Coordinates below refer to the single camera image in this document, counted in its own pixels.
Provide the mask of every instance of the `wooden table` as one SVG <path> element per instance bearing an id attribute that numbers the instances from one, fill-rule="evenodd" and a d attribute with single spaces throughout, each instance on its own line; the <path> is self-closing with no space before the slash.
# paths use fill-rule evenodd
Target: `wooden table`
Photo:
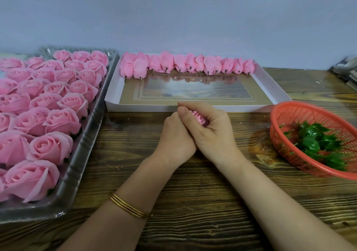
<path id="1" fill-rule="evenodd" d="M 357 93 L 332 74 L 266 70 L 292 99 L 325 107 L 357 126 Z M 107 199 L 108 192 L 154 151 L 168 115 L 107 113 L 73 209 L 54 220 L 0 226 L 0 250 L 59 247 Z M 230 118 L 237 145 L 249 160 L 302 206 L 357 244 L 357 182 L 314 177 L 279 157 L 269 139 L 268 113 L 230 113 Z M 154 213 L 137 250 L 271 250 L 243 200 L 200 154 L 174 173 Z"/>

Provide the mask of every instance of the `gold bangle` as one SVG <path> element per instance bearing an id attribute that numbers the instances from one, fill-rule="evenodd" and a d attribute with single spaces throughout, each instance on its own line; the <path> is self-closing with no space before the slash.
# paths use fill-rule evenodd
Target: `gold bangle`
<path id="1" fill-rule="evenodd" d="M 130 206 L 129 204 L 127 204 L 123 199 L 121 199 L 120 197 L 118 197 L 114 192 L 111 192 L 109 195 L 109 198 L 120 208 L 122 208 L 123 210 L 125 210 L 126 212 L 130 213 L 133 216 L 142 218 L 142 219 L 147 219 L 152 217 L 152 213 L 150 214 L 145 214 L 139 210 L 137 210 L 136 208 Z"/>

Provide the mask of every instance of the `woman's right hand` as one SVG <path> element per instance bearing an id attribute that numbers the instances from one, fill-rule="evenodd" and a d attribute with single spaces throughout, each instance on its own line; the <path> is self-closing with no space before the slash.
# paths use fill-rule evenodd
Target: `woman's right hand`
<path id="1" fill-rule="evenodd" d="M 197 111 L 209 120 L 203 127 L 191 111 Z M 179 102 L 177 112 L 182 123 L 190 131 L 197 147 L 215 165 L 241 156 L 234 139 L 228 114 L 205 102 Z"/>

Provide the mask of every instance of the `basket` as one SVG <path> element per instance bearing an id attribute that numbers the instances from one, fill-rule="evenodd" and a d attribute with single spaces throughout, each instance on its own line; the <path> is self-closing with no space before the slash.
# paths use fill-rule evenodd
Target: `basket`
<path id="1" fill-rule="evenodd" d="M 270 114 L 270 138 L 275 149 L 293 166 L 315 176 L 337 176 L 357 180 L 357 130 L 348 122 L 320 107 L 304 102 L 288 101 L 274 106 Z M 288 140 L 284 131 L 297 128 L 297 122 L 320 123 L 331 129 L 327 134 L 335 133 L 344 141 L 342 152 L 346 158 L 346 171 L 330 168 L 304 154 Z"/>

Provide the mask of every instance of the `finger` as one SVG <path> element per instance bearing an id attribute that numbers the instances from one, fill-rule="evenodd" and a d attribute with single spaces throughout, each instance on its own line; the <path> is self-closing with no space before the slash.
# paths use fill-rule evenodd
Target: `finger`
<path id="1" fill-rule="evenodd" d="M 197 111 L 201 116 L 209 119 L 218 112 L 218 109 L 206 102 L 178 102 L 178 106 L 184 106 L 191 111 Z"/>
<path id="2" fill-rule="evenodd" d="M 204 131 L 204 127 L 186 107 L 180 106 L 177 108 L 177 112 L 182 123 L 190 131 L 193 137 L 199 136 Z"/>

